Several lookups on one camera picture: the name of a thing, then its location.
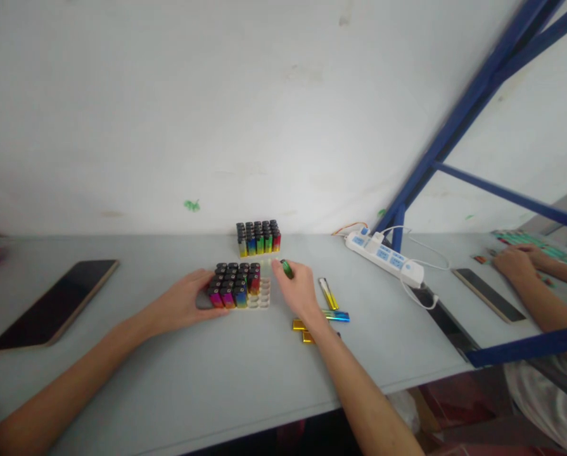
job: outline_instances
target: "blue metal frame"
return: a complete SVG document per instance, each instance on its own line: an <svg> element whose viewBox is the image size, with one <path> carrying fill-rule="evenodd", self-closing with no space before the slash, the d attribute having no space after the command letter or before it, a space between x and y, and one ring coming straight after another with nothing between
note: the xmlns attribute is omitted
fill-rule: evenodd
<svg viewBox="0 0 567 456"><path fill-rule="evenodd" d="M500 85L567 34L567 13L542 31L562 3L563 0L524 2L374 231L391 227L393 219L400 216L398 213L410 207L435 174L434 165L448 157ZM499 196L505 198L506 194L499 193ZM567 216L555 208L550 208L548 213L558 218ZM393 243L399 246L401 240L396 238L400 236L399 232L393 233Z"/></svg>
<svg viewBox="0 0 567 456"><path fill-rule="evenodd" d="M487 192L500 196L501 198L505 198L506 200L511 201L512 203L516 203L519 206L525 207L526 209L536 212L537 214L541 214L543 217L547 217L548 219L554 220L567 226L567 211L564 211L562 209L555 209L550 205L546 205L545 203L541 203L540 201L514 192L513 190L509 190L505 187L493 184L492 182L482 179L481 177L477 177L476 175L461 171L457 168L451 167L450 165L444 165L443 163L436 162L433 164L433 168L454 176L464 182L467 182L468 184L479 187L482 190L486 190Z"/></svg>
<svg viewBox="0 0 567 456"><path fill-rule="evenodd" d="M524 2L374 231L382 231L393 225L403 224L406 209L410 207L436 171L445 172L567 225L566 211L550 207L533 198L443 164L500 85L567 34L567 13L545 29L553 14L563 3L564 0L526 0ZM394 231L393 249L400 251L402 229ZM567 329L485 350L472 351L466 353L466 356L475 367L482 367L564 352L567 352Z"/></svg>
<svg viewBox="0 0 567 456"><path fill-rule="evenodd" d="M482 350L469 351L465 356L474 367L484 367L566 352L567 328Z"/></svg>
<svg viewBox="0 0 567 456"><path fill-rule="evenodd" d="M405 219L405 205L402 204L395 213L393 226L403 226ZM404 236L403 228L395 228L393 230L392 249L399 252L402 249L402 237Z"/></svg>

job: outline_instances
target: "table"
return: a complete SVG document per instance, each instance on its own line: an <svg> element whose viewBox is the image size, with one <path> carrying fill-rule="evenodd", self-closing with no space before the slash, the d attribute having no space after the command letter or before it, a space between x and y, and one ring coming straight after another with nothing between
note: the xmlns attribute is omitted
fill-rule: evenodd
<svg viewBox="0 0 567 456"><path fill-rule="evenodd" d="M510 283L493 265L480 265L471 255L487 255L486 249L503 250L506 245L491 234L411 234L412 238L443 253L453 268L469 268L494 288L503 298L527 316L523 322L507 324L486 306L475 294L449 271L425 267L425 283L437 294L446 309L467 330L481 348L541 334L530 314L521 303ZM402 253L437 266L445 266L442 257L404 236ZM567 284L557 279L551 288L567 304Z"/></svg>
<svg viewBox="0 0 567 456"><path fill-rule="evenodd" d="M481 242L471 235L417 238L441 248L457 266L478 253ZM351 316L349 324L334 323L335 328L384 393L472 369L398 279L346 249L342 237L288 235L282 248L279 258L309 264L315 278L327 277L341 309ZM402 253L441 261L407 239ZM120 267L59 342L0 353L0 421L175 280L199 267L239 261L229 236L12 239L0 264L0 333L75 262L100 258L118 258ZM467 262L490 282L477 263ZM428 270L426 278L484 347L538 331L530 321L501 326L450 272ZM322 294L317 298L326 308ZM200 296L198 304L209 306L207 297ZM275 285L268 310L235 310L148 341L52 454L179 455L339 407L317 348L300 342L292 318Z"/></svg>

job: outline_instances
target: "gold lighter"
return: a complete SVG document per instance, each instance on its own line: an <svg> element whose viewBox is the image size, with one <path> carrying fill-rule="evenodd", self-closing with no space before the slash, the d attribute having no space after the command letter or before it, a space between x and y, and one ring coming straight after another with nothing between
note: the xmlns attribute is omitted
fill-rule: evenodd
<svg viewBox="0 0 567 456"><path fill-rule="evenodd" d="M319 278L319 285L321 285L321 289L323 290L323 295L326 297L326 301L331 310L338 310L340 307L336 302L336 298L334 297L334 293L329 288L328 281L325 277Z"/></svg>
<svg viewBox="0 0 567 456"><path fill-rule="evenodd" d="M307 331L307 327L304 326L304 323L300 319L294 319L291 323L292 331Z"/></svg>
<svg viewBox="0 0 567 456"><path fill-rule="evenodd" d="M315 339L308 331L302 331L302 343L315 343Z"/></svg>

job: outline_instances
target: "plastic bag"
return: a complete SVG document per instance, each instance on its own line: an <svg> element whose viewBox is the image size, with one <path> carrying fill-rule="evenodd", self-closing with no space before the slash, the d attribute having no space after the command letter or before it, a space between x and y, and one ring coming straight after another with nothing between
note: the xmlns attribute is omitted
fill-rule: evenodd
<svg viewBox="0 0 567 456"><path fill-rule="evenodd" d="M414 398L407 391L399 391L386 396L393 408L397 411L402 420L416 434L421 430L421 420L418 417L418 409Z"/></svg>

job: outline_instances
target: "power strip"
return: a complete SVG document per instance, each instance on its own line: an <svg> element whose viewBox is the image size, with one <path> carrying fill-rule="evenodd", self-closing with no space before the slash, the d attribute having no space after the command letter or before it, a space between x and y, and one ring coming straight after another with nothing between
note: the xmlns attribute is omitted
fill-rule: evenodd
<svg viewBox="0 0 567 456"><path fill-rule="evenodd" d="M362 257L367 258L375 265L381 267L389 274L393 274L413 288L420 288L424 279L424 268L382 245L384 235L374 233L368 236L367 228L361 231L353 231L347 236L347 247L356 251Z"/></svg>

